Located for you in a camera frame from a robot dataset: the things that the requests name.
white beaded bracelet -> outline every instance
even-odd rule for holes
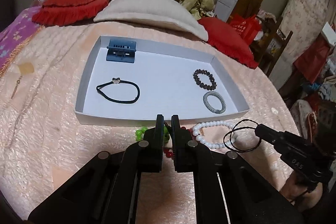
[[[210,149],[224,148],[224,143],[209,143],[207,142],[202,135],[200,135],[200,129],[204,127],[217,127],[217,126],[226,126],[229,129],[232,129],[236,124],[228,121],[215,121],[215,122],[202,122],[193,127],[193,135],[196,136],[196,140],[200,143],[206,145]],[[232,133],[231,141],[234,143],[236,140],[235,132]],[[225,142],[226,145],[230,145],[230,140]]]

purple floral fabric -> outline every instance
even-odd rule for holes
[[[0,69],[3,69],[8,62],[11,52],[39,29],[40,25],[32,22],[32,16],[40,9],[40,6],[35,6],[23,10],[0,33]]]

silver rivet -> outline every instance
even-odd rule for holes
[[[145,140],[139,141],[139,146],[140,147],[147,147],[148,145],[149,145],[149,142],[147,142]]]
[[[236,159],[236,158],[238,158],[238,154],[236,153],[236,152],[234,152],[234,151],[229,151],[228,153],[227,153],[227,156],[230,158],[230,159]]]
[[[109,157],[109,153],[106,151],[100,152],[98,154],[98,158],[100,158],[101,160],[107,159]]]
[[[198,145],[197,141],[191,140],[191,141],[188,142],[188,146],[190,146],[190,147],[196,147],[197,145]]]

gray bracelet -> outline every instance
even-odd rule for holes
[[[221,102],[221,104],[222,104],[222,109],[221,109],[221,110],[214,109],[214,108],[209,104],[209,102],[208,102],[208,96],[210,96],[210,95],[215,96],[215,97],[217,97],[217,98],[220,100],[220,102]],[[224,102],[224,99],[223,99],[223,97],[222,97],[218,92],[215,92],[215,91],[209,91],[209,92],[207,92],[207,93],[204,94],[204,96],[203,96],[203,102],[204,102],[205,106],[206,106],[211,112],[213,112],[213,113],[216,113],[216,114],[222,114],[222,113],[226,110],[226,104],[225,104],[225,102]]]

purple blanket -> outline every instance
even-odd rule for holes
[[[40,30],[41,25],[32,22],[32,16],[40,6],[23,10],[17,18],[0,33],[0,77],[20,49]]]

